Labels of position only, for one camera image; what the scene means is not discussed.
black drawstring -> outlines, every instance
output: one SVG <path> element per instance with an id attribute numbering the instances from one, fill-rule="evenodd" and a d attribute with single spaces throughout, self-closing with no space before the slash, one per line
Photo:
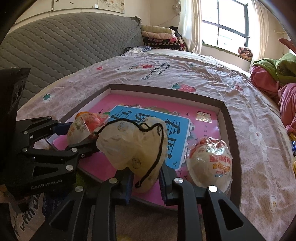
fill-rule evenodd
<path id="1" fill-rule="evenodd" d="M 129 122 L 129 123 L 133 123 L 140 131 L 142 132 L 148 132 L 148 131 L 151 131 L 153 130 L 155 127 L 158 127 L 160 126 L 161 128 L 161 140 L 160 140 L 160 145 L 159 145 L 159 152 L 157 154 L 157 157 L 156 157 L 156 160 L 154 161 L 154 163 L 152 164 L 152 166 L 149 168 L 148 172 L 141 178 L 140 181 L 138 181 L 136 184 L 135 184 L 135 188 L 139 188 L 141 187 L 142 183 L 145 181 L 145 179 L 151 174 L 151 172 L 153 171 L 153 169 L 157 166 L 157 164 L 159 163 L 159 160 L 160 160 L 160 157 L 161 157 L 161 153 L 162 153 L 162 147 L 163 147 L 163 139 L 164 139 L 164 136 L 163 136 L 163 125 L 160 124 L 160 123 L 155 123 L 154 125 L 152 125 L 151 127 L 149 127 L 146 123 L 141 123 L 141 124 L 138 124 L 132 120 L 129 120 L 129 119 L 125 119 L 125 118 L 121 118 L 121 119 L 117 119 L 117 120 L 112 120 L 110 122 L 108 122 L 105 126 L 103 126 L 98 132 L 95 132 L 94 134 L 95 135 L 99 135 L 103 129 L 110 125 L 110 124 L 113 124 L 113 123 L 116 123 L 116 122 L 119 122 L 119 121 L 126 121 L 126 122 Z M 142 127 L 142 125 L 146 125 L 148 128 L 145 129 Z"/>

gray quilted mattress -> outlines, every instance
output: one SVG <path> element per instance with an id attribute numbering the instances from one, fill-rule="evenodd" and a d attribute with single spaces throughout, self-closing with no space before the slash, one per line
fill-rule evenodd
<path id="1" fill-rule="evenodd" d="M 20 108 L 60 78 L 138 45 L 144 43 L 137 17 L 62 14 L 26 24 L 8 34 L 0 45 L 0 68 L 31 68 Z"/>

bedsheet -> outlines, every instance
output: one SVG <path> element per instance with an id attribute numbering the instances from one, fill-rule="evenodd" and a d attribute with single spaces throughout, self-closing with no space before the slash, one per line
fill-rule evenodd
<path id="1" fill-rule="evenodd" d="M 93 64 L 49 85 L 18 111 L 17 119 L 51 115 L 58 120 L 111 83 L 174 88 L 224 101 L 241 155 L 240 210 L 267 241 L 279 240 L 296 213 L 291 144 L 278 107 L 253 86 L 248 73 L 188 52 L 132 52 Z"/>

curtain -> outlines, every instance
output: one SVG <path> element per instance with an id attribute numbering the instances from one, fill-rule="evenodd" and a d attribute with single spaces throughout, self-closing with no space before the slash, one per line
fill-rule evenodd
<path id="1" fill-rule="evenodd" d="M 250 11 L 249 26 L 251 30 L 251 38 L 249 48 L 253 52 L 253 58 L 249 72 L 251 71 L 253 62 L 264 58 L 267 40 L 269 36 L 269 24 L 267 9 L 257 0 L 252 0 L 253 9 Z"/>
<path id="2" fill-rule="evenodd" d="M 202 24 L 200 0 L 181 0 L 181 15 L 178 32 L 182 35 L 188 50 L 200 54 L 202 39 L 200 36 Z"/>

plastic bag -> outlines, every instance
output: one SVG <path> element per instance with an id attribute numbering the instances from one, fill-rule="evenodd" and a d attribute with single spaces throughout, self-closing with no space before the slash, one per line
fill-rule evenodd
<path id="1" fill-rule="evenodd" d="M 162 128 L 155 126 L 149 131 L 141 131 L 135 124 L 120 120 L 107 124 L 96 141 L 97 148 L 106 155 L 114 168 L 123 170 L 128 167 L 140 179 L 152 168 L 161 151 L 157 165 L 141 186 L 135 189 L 139 193 L 148 191 L 155 184 L 159 170 L 168 156 L 166 123 L 161 119 L 148 117 L 140 126 L 148 129 L 156 123 L 161 124 Z"/>
<path id="2" fill-rule="evenodd" d="M 292 152 L 293 156 L 296 156 L 296 141 L 292 141 Z"/>
<path id="3" fill-rule="evenodd" d="M 189 174 L 197 186 L 215 185 L 222 192 L 230 188 L 232 177 L 232 156 L 222 140 L 202 138 L 191 147 L 186 159 Z"/>
<path id="4" fill-rule="evenodd" d="M 87 137 L 96 139 L 97 136 L 93 134 L 94 131 L 102 127 L 108 119 L 109 115 L 90 112 L 78 113 L 67 133 L 68 145 L 79 143 Z"/>

